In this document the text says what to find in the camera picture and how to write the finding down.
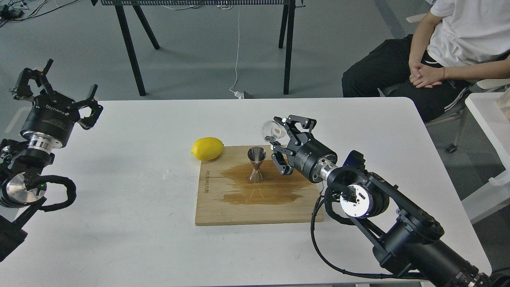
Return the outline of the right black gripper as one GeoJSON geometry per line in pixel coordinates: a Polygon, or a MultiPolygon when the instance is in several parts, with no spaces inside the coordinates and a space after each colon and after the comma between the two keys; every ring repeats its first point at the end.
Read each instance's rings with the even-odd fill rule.
{"type": "Polygon", "coordinates": [[[314,138],[311,131],[317,121],[294,115],[275,116],[273,120],[284,127],[289,137],[286,147],[280,143],[271,144],[271,158],[280,174],[291,175],[295,169],[313,183],[323,181],[321,166],[324,162],[336,164],[337,154],[314,138]]]}

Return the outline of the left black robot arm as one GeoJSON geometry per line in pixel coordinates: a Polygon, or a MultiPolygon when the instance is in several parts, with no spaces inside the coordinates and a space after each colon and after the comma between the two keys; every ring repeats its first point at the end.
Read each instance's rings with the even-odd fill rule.
{"type": "Polygon", "coordinates": [[[25,68],[12,89],[14,99],[27,100],[33,106],[20,131],[24,141],[1,142],[1,205],[24,208],[13,221],[1,217],[1,260],[24,242],[27,233],[22,227],[36,211],[64,209],[75,201],[76,187],[71,179],[42,175],[42,171],[53,163],[52,150],[67,145],[76,123],[89,130],[103,111],[94,99],[97,85],[78,102],[55,91],[46,78],[52,63],[49,59],[41,71],[25,68]]]}

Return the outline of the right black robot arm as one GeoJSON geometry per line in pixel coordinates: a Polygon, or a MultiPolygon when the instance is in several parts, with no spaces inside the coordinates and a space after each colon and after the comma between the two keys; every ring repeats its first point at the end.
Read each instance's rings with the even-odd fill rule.
{"type": "Polygon", "coordinates": [[[341,166],[337,154],[317,141],[316,120],[300,116],[275,117],[266,122],[272,159],[282,175],[297,170],[313,183],[326,184],[311,217],[313,246],[331,268],[368,279],[424,279],[436,287],[508,287],[509,276],[480,272],[441,241],[440,223],[374,172],[364,155],[353,150],[341,166]],[[330,263],[315,240],[317,212],[324,207],[333,220],[356,226],[370,240],[372,252],[388,274],[356,273],[330,263]]]}

